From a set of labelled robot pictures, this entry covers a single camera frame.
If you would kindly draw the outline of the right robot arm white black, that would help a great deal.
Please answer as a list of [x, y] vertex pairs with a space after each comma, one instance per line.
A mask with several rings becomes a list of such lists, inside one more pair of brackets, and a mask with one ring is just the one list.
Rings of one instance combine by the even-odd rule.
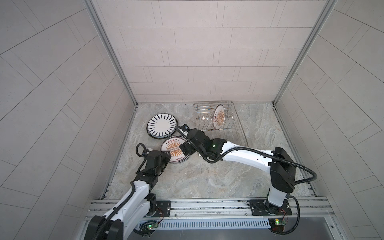
[[261, 151], [236, 145], [224, 139], [210, 139], [203, 131], [177, 127], [186, 139], [180, 146], [184, 153], [198, 152], [209, 164], [219, 161], [248, 165], [270, 174], [271, 187], [264, 205], [267, 209], [281, 208], [290, 193], [295, 190], [295, 163], [282, 148]]

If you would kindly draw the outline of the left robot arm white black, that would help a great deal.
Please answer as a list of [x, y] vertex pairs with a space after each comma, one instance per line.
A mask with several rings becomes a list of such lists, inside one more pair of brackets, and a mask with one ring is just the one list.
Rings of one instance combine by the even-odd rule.
[[145, 216], [154, 215], [157, 208], [156, 195], [151, 192], [159, 176], [168, 165], [168, 151], [144, 150], [139, 155], [141, 163], [131, 188], [123, 198], [103, 216], [94, 216], [85, 233], [85, 240], [126, 240], [134, 232], [142, 237], [152, 235], [159, 222], [149, 220], [141, 223]]

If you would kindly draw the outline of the orange pattern plate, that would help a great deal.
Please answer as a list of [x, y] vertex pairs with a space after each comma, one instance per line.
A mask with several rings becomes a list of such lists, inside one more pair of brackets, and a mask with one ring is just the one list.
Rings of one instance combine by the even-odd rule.
[[224, 126], [226, 119], [226, 111], [223, 105], [218, 105], [214, 111], [213, 127], [215, 130], [219, 130]]
[[190, 155], [184, 154], [180, 149], [180, 145], [184, 144], [186, 140], [179, 136], [174, 136], [166, 139], [161, 145], [162, 152], [170, 152], [170, 164], [179, 164], [186, 161]]

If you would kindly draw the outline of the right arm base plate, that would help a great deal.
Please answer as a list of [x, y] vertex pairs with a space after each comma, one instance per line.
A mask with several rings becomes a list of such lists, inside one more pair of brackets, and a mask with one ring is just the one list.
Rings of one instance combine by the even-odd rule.
[[260, 200], [248, 200], [247, 205], [251, 208], [253, 216], [290, 216], [292, 215], [292, 210], [287, 199], [284, 199], [283, 205], [281, 207], [276, 207], [272, 204], [267, 204], [267, 199]]

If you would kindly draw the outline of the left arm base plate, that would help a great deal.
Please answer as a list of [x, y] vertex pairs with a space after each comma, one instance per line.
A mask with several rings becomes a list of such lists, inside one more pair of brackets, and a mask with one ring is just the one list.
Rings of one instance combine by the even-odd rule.
[[146, 218], [169, 217], [171, 212], [171, 201], [156, 201], [150, 203], [150, 210], [145, 215]]

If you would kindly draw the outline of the black white striped plate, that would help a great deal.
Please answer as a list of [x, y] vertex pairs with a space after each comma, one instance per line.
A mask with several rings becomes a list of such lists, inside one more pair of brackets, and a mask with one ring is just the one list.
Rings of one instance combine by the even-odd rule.
[[147, 123], [147, 133], [154, 139], [166, 139], [175, 133], [177, 125], [178, 120], [173, 115], [157, 114]]

